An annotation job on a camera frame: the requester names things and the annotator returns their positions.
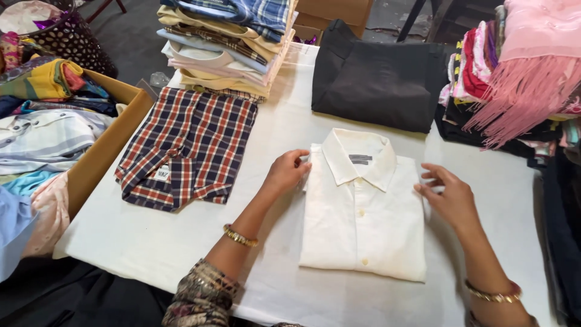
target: hand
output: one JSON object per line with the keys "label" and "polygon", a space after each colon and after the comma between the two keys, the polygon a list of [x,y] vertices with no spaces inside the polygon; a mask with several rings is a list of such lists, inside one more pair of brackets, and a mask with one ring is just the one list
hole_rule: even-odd
{"label": "hand", "polygon": [[308,150],[287,151],[278,157],[264,180],[263,190],[273,192],[276,196],[292,189],[306,174],[313,164],[303,163],[300,157],[308,155]]}
{"label": "hand", "polygon": [[[480,220],[470,185],[464,183],[446,168],[429,163],[422,167],[429,170],[422,174],[424,179],[433,179],[425,185],[416,184],[414,189],[422,194],[440,216],[456,230],[478,228]],[[444,186],[444,192],[434,193],[433,187]]]}

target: stack of folded shirts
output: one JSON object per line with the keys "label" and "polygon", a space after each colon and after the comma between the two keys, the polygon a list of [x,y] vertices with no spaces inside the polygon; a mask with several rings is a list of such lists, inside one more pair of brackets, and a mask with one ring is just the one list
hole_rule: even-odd
{"label": "stack of folded shirts", "polygon": [[298,0],[162,0],[162,49],[188,89],[261,103],[284,61]]}

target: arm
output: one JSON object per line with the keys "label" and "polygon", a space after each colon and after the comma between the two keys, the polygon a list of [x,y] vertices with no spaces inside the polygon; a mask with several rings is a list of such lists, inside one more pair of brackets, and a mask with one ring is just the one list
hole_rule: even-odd
{"label": "arm", "polygon": [[[426,185],[415,185],[414,188],[426,197],[456,232],[464,250],[470,284],[486,293],[510,294],[510,280],[482,229],[470,186],[441,166],[424,163],[422,167],[429,171],[422,174],[422,178],[433,180]],[[436,194],[432,191],[432,187],[436,186],[446,188],[444,192]],[[470,309],[476,320],[484,326],[529,327],[534,323],[520,301],[495,303],[471,295]]]}
{"label": "arm", "polygon": [[[262,187],[230,229],[249,240],[256,239],[274,201],[310,170],[311,163],[305,164],[299,158],[308,154],[307,150],[293,150],[278,157]],[[236,280],[250,249],[223,235],[178,284],[163,326],[228,327],[228,310],[239,287]]]}

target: red and navy plaid shirt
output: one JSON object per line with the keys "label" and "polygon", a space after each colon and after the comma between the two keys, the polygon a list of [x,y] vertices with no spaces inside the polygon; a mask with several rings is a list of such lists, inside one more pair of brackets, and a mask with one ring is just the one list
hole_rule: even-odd
{"label": "red and navy plaid shirt", "polygon": [[242,99],[163,88],[115,170],[123,200],[164,211],[193,198],[226,203],[257,110]]}

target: bangle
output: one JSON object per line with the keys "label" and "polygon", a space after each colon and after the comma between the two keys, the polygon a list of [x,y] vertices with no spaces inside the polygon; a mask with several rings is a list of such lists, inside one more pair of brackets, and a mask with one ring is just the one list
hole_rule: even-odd
{"label": "bangle", "polygon": [[476,288],[474,288],[474,286],[472,286],[472,284],[470,284],[468,279],[466,280],[465,284],[466,284],[466,288],[468,289],[470,294],[474,295],[475,297],[477,297],[481,300],[498,302],[498,303],[502,303],[502,302],[513,303],[516,301],[520,301],[521,296],[522,296],[522,289],[520,288],[520,286],[518,286],[513,281],[510,281],[510,284],[512,286],[512,290],[511,290],[510,294],[490,294],[490,293],[486,293],[486,292],[477,290]]}
{"label": "bangle", "polygon": [[248,247],[255,247],[258,245],[258,240],[249,240],[244,236],[238,234],[237,232],[231,230],[230,226],[232,226],[231,223],[227,223],[226,225],[224,225],[224,234],[226,234],[226,236],[231,238],[233,241]]}

